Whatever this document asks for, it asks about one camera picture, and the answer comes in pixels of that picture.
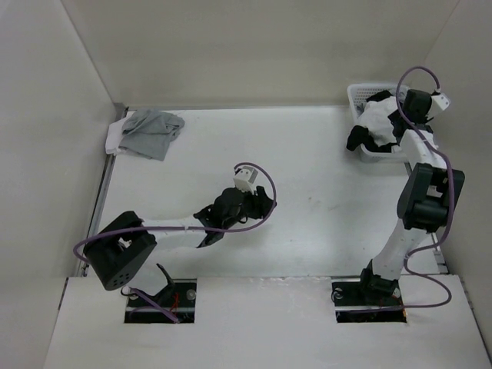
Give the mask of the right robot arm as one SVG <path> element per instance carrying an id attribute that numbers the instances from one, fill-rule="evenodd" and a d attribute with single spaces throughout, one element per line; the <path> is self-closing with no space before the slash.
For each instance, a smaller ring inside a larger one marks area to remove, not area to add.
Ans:
<path id="1" fill-rule="evenodd" d="M 393 294 L 411 252 L 428 234 L 450 224 L 465 175 L 444 159 L 428 124 L 434 112 L 448 105 L 449 100 L 439 91 L 430 94 L 409 89 L 404 103 L 389 117 L 411 174 L 398 199 L 397 224 L 357 284 L 358 298 L 365 304 Z"/>

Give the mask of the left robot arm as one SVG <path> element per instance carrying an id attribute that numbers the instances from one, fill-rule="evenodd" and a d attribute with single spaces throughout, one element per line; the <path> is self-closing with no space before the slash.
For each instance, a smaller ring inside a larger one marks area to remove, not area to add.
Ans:
<path id="1" fill-rule="evenodd" d="M 244 232 L 243 228 L 234 227 L 237 224 L 266 221 L 276 205 L 276 198 L 270 198 L 264 187 L 257 186 L 244 191 L 226 188 L 209 206 L 176 221 L 147 221 L 134 211 L 125 211 L 84 243 L 83 256 L 105 290 L 127 287 L 130 294 L 155 306 L 165 306 L 175 287 L 162 264 L 157 267 L 166 282 L 158 279 L 140 287 L 138 280 L 139 271 L 159 243 L 177 247 L 178 239 L 184 238 L 187 246 L 206 248 L 227 233 Z"/>

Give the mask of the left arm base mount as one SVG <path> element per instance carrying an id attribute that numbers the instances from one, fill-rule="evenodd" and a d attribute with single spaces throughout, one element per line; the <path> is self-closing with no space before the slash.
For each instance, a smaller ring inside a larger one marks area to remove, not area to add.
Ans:
<path id="1" fill-rule="evenodd" d="M 162 301 L 161 307 L 172 313 L 179 324 L 193 324 L 197 300 L 198 281 L 196 279 L 175 280 L 174 290 Z M 126 324 L 173 324 L 174 322 L 130 289 L 124 287 L 120 295 L 126 298 Z"/>

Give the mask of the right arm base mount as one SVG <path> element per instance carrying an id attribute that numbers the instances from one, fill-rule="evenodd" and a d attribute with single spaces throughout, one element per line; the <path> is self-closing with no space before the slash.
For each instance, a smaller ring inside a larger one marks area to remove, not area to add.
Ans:
<path id="1" fill-rule="evenodd" d="M 331 300 L 337 323 L 406 323 L 399 288 L 390 294 L 363 292 L 359 280 L 335 279 L 331 282 Z"/>

